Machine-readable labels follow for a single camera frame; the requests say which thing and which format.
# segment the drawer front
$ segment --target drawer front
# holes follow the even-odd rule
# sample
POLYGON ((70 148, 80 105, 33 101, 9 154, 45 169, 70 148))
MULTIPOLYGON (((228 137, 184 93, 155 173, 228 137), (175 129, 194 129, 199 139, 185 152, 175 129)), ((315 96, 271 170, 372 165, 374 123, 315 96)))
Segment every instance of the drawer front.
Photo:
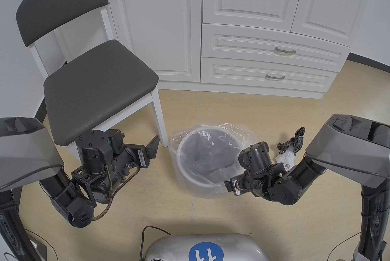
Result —
POLYGON ((327 92, 337 73, 238 59, 203 57, 200 82, 327 92))
POLYGON ((202 24, 202 57, 244 59, 339 72, 349 47, 263 28, 202 24))

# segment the metal handle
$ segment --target metal handle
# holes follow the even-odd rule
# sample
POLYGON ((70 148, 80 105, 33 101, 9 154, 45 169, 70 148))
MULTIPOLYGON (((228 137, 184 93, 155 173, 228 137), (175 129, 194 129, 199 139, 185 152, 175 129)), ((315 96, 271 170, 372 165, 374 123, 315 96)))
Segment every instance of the metal handle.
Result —
POLYGON ((270 78, 270 79, 276 79, 276 80, 282 80, 282 79, 285 79, 286 77, 284 77, 284 76, 281 76, 281 77, 272 77, 272 76, 270 76, 269 74, 266 74, 266 77, 267 78, 270 78))
POLYGON ((288 54, 294 54, 294 53, 296 53, 295 50, 293 50, 293 51, 281 50, 281 49, 279 49, 278 47, 275 48, 275 51, 278 51, 278 52, 281 52, 281 53, 288 53, 288 54))

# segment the floor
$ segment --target floor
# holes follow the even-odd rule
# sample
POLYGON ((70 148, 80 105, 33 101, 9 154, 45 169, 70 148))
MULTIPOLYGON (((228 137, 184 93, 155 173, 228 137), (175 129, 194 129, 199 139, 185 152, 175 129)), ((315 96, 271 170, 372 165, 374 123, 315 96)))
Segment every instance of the floor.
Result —
MULTIPOLYGON (((168 136, 198 123, 246 125, 258 141, 284 142, 306 128, 304 147, 336 113, 390 124, 390 73, 347 61, 322 100, 160 90, 168 136)), ((150 106, 119 123, 125 142, 147 144, 157 133, 150 106)), ((58 147, 68 174, 79 162, 58 147)), ((302 158, 304 150, 296 157, 302 158)), ((105 205, 99 205, 100 213, 105 205)), ((168 149, 115 197, 108 214, 84 229, 71 227, 37 183, 23 188, 20 215, 26 228, 47 239, 61 261, 139 261, 145 225, 181 234, 244 233, 253 236, 274 261, 325 261, 335 245, 360 230, 360 185, 327 171, 293 206, 256 199, 250 193, 207 200, 193 198, 178 184, 168 149)), ((149 229, 145 247, 163 234, 149 229)), ((329 260, 352 259, 359 236, 340 245, 329 260)), ((385 240, 390 242, 390 228, 385 240)), ((383 260, 390 259, 390 248, 383 260)))

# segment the cabinet base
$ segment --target cabinet base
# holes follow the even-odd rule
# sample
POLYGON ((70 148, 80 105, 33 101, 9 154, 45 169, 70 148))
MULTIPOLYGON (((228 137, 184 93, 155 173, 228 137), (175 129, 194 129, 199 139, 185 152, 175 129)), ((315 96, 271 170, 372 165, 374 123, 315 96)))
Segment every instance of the cabinet base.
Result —
POLYGON ((263 94, 263 95, 292 96, 298 98, 317 98, 317 99, 321 99, 325 94, 323 92, 302 91, 302 90, 294 90, 294 89, 235 86, 230 84, 184 82, 184 81, 159 81, 157 84, 157 88, 165 89, 165 90, 263 94))

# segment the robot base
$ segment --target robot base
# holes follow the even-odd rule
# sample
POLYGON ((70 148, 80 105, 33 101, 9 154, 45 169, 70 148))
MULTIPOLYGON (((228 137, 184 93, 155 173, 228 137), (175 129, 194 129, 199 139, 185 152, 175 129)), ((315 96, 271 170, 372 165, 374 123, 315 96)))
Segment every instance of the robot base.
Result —
POLYGON ((272 261, 252 237, 244 234, 167 236, 155 241, 145 261, 272 261))

